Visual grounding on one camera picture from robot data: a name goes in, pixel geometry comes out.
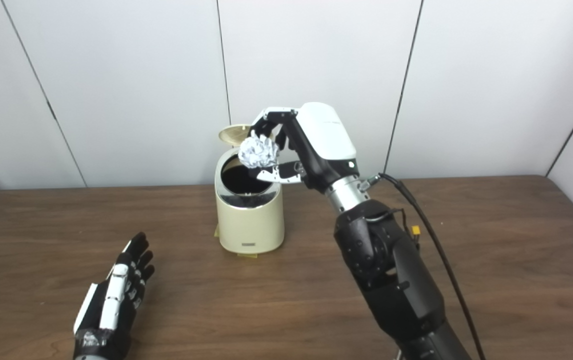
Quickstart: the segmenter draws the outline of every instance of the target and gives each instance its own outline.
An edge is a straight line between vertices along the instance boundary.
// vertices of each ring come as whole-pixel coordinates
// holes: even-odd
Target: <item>white robotic hand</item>
[[[131,347],[131,326],[145,296],[154,255],[140,232],[117,256],[106,280],[91,284],[73,326],[74,360],[123,360]]]
[[[253,121],[248,135],[269,137],[279,125],[275,143],[283,150],[288,139],[299,161],[269,166],[243,161],[252,176],[271,183],[304,182],[322,194],[337,188],[336,182],[344,187],[357,180],[356,148],[333,107],[320,102],[307,102],[299,109],[268,107]]]

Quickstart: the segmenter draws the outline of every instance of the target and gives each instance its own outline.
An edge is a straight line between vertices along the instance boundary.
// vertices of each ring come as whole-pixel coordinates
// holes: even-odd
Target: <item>robot forearm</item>
[[[419,250],[389,207],[364,200],[342,212],[335,229],[344,262],[373,317],[407,360],[470,360]]]

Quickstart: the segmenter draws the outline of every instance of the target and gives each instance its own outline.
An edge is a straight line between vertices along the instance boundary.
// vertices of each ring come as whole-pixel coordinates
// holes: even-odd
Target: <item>robotic arm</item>
[[[356,149],[335,110],[309,102],[300,109],[269,107],[249,136],[286,140],[300,161],[251,168],[266,182],[303,182],[324,194],[337,212],[334,237],[380,328],[408,360],[471,360],[445,315],[444,298],[395,210],[371,199],[374,178],[358,177]]]

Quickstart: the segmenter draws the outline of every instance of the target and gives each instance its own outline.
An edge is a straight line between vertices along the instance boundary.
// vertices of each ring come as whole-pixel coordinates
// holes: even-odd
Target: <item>cable connector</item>
[[[367,178],[366,180],[360,182],[357,185],[357,189],[360,192],[366,192],[370,187],[374,186],[375,184],[378,184],[380,179],[382,179],[382,177],[380,175],[371,176],[371,177]]]

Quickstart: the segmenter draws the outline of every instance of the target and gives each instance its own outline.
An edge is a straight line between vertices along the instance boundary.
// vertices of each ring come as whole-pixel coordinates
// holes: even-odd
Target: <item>black cable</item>
[[[486,360],[485,351],[483,351],[483,346],[480,342],[480,337],[478,337],[478,332],[476,330],[476,324],[474,324],[474,319],[471,316],[471,312],[469,311],[469,306],[467,306],[467,302],[465,301],[464,295],[462,295],[462,291],[460,290],[460,285],[458,285],[458,280],[456,280],[456,274],[453,272],[451,268],[451,264],[449,264],[449,259],[447,259],[447,254],[442,248],[442,244],[440,244],[440,240],[438,239],[438,235],[433,230],[433,226],[429,222],[427,215],[424,214],[424,211],[418,204],[418,202],[413,197],[413,194],[407,189],[405,184],[400,180],[392,177],[391,175],[387,175],[386,173],[379,174],[381,178],[389,181],[393,186],[404,196],[404,198],[408,201],[410,205],[415,209],[417,215],[424,223],[424,227],[428,231],[431,240],[433,240],[433,244],[435,244],[435,248],[437,249],[438,255],[440,255],[440,259],[442,259],[442,263],[444,264],[444,268],[446,269],[446,273],[448,274],[449,280],[451,280],[451,284],[453,285],[453,289],[455,290],[455,294],[457,296],[457,300],[460,301],[460,306],[462,307],[462,312],[464,313],[464,317],[466,318],[466,323],[469,325],[469,330],[471,331],[471,337],[473,338],[473,342],[475,343],[475,348],[478,351],[478,356],[480,360]]]

